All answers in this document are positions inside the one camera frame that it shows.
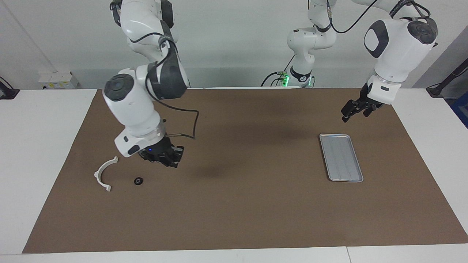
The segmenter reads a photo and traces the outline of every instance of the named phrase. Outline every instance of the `table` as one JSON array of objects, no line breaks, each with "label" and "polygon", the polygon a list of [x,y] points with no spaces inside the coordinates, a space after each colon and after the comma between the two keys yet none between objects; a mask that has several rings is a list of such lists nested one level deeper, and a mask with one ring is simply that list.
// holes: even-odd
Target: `table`
[{"label": "table", "polygon": [[[468,261],[468,244],[20,255],[95,93],[96,90],[24,90],[15,100],[0,101],[0,261]],[[468,231],[468,176],[464,162],[468,130],[443,99],[431,98],[423,89],[400,90],[394,108]]]}]

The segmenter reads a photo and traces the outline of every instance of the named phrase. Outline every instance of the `wall socket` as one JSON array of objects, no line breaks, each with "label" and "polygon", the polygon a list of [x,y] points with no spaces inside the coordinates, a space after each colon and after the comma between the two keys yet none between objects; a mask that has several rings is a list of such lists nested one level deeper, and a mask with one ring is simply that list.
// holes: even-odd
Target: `wall socket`
[{"label": "wall socket", "polygon": [[54,72],[40,74],[41,89],[74,89],[79,82],[71,72]]}]

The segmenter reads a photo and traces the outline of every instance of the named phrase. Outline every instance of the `brown mat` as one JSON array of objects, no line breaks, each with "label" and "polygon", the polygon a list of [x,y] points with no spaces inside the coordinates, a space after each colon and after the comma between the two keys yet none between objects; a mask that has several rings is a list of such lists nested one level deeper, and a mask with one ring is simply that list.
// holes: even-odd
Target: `brown mat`
[{"label": "brown mat", "polygon": [[[190,90],[169,101],[201,111],[174,169],[121,157],[98,91],[23,253],[468,243],[392,107],[341,121],[358,94]],[[194,114],[156,107],[191,132]],[[351,136],[364,182],[328,180],[320,133]],[[114,156],[106,192],[93,173]]]}]

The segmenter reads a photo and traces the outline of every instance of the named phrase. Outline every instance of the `metal tray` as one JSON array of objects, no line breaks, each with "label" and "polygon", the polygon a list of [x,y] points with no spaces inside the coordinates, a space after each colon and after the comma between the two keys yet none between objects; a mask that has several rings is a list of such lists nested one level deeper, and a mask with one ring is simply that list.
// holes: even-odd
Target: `metal tray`
[{"label": "metal tray", "polygon": [[319,138],[330,180],[342,182],[364,180],[349,135],[320,134]]}]

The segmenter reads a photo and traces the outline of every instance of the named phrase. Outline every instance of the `small black object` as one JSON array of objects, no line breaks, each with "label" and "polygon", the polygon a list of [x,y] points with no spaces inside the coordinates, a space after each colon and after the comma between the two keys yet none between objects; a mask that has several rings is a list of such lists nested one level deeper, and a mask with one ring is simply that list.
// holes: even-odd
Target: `small black object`
[{"label": "small black object", "polygon": [[127,153],[128,153],[129,155],[132,155],[132,154],[136,153],[136,152],[139,151],[139,150],[140,150],[140,146],[134,145],[134,146],[132,146],[132,147],[127,151]]},{"label": "small black object", "polygon": [[13,88],[10,85],[10,83],[8,83],[4,78],[0,77],[0,79],[5,81],[10,86],[10,88],[7,88],[7,86],[0,81],[0,90],[3,92],[3,95],[0,96],[0,100],[13,100],[16,97],[16,95],[18,95],[20,90],[17,88]]},{"label": "small black object", "polygon": [[174,26],[174,13],[172,11],[172,3],[168,0],[161,0],[162,20],[166,22],[169,28]]},{"label": "small black object", "polygon": [[133,180],[133,182],[135,183],[135,185],[140,185],[143,183],[143,178],[137,177],[135,178],[135,180]]},{"label": "small black object", "polygon": [[114,22],[117,24],[117,26],[121,27],[120,25],[120,15],[119,15],[119,9],[122,6],[122,0],[112,0],[112,2],[109,5],[109,9],[112,11],[112,15],[114,16]]}]

